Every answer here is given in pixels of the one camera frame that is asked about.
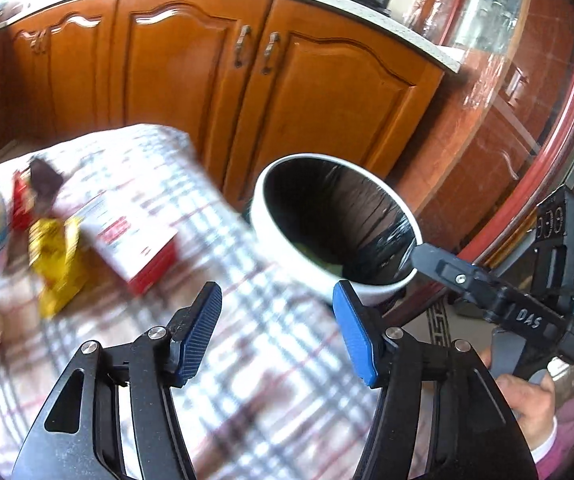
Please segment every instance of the white cuff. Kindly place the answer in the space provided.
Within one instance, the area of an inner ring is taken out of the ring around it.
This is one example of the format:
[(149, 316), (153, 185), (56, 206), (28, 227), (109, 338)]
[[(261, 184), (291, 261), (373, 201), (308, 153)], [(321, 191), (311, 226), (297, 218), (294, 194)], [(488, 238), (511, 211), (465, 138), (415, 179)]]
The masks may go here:
[(554, 447), (554, 442), (556, 441), (557, 434), (558, 434), (558, 419), (554, 416), (554, 429), (551, 432), (551, 435), (549, 435), (547, 440), (545, 440), (542, 444), (540, 444), (540, 446), (538, 446), (531, 452), (533, 461), (536, 464), (540, 462), (549, 451), (551, 451), (552, 447)]

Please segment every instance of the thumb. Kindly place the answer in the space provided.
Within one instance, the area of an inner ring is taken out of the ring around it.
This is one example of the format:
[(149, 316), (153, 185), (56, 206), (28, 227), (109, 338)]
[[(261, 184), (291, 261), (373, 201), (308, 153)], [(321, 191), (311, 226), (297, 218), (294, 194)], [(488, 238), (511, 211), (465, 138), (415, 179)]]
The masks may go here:
[(496, 384), (512, 410), (528, 417), (538, 416), (547, 410), (550, 393), (540, 386), (512, 375), (501, 375)]

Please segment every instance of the plaid tablecloth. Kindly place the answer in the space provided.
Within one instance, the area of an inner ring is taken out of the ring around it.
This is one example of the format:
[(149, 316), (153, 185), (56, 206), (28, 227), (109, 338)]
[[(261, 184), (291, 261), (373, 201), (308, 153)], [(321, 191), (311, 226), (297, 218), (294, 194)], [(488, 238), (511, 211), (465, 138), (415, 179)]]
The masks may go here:
[[(130, 342), (166, 324), (213, 280), (224, 293), (222, 315), (198, 375), (174, 391), (199, 478), (350, 478), (376, 393), (353, 373), (329, 307), (260, 256), (249, 227), (194, 159), (186, 134), (131, 126), (41, 155), (62, 171), (77, 168), (57, 209), (71, 212), (102, 190), (121, 189), (177, 229), (180, 264), (140, 299), (112, 274), (101, 273), (45, 321), (38, 316), (40, 285), (28, 266), (26, 244), (16, 240), (15, 256), (0, 277), (0, 472), (11, 472), (38, 410), (81, 343)], [(25, 168), (28, 158), (0, 165), (7, 198), (13, 171)], [(138, 478), (123, 390), (125, 459), (128, 473)]]

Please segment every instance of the blue gripper pad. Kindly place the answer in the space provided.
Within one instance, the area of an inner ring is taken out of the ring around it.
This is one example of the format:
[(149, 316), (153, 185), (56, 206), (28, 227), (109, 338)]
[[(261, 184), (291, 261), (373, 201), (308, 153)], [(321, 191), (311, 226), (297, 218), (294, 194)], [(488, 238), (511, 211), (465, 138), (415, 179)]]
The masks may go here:
[(384, 352), (382, 336), (347, 280), (334, 286), (332, 306), (356, 374), (367, 386), (375, 387), (377, 363)]
[(181, 388), (198, 373), (221, 310), (222, 290), (207, 282), (192, 306), (172, 318), (168, 325), (172, 330), (168, 369), (174, 375), (173, 386)]

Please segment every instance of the human hand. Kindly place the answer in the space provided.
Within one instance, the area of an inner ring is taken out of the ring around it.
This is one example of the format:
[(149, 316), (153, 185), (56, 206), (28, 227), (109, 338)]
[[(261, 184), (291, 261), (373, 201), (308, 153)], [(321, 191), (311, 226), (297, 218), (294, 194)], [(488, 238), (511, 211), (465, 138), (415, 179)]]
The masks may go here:
[[(487, 368), (491, 365), (491, 349), (480, 354)], [(518, 425), (529, 445), (535, 450), (545, 443), (554, 431), (554, 413), (556, 410), (556, 390), (554, 380), (545, 374), (540, 385), (531, 384), (512, 375), (501, 375), (496, 384), (507, 404), (521, 416)]]

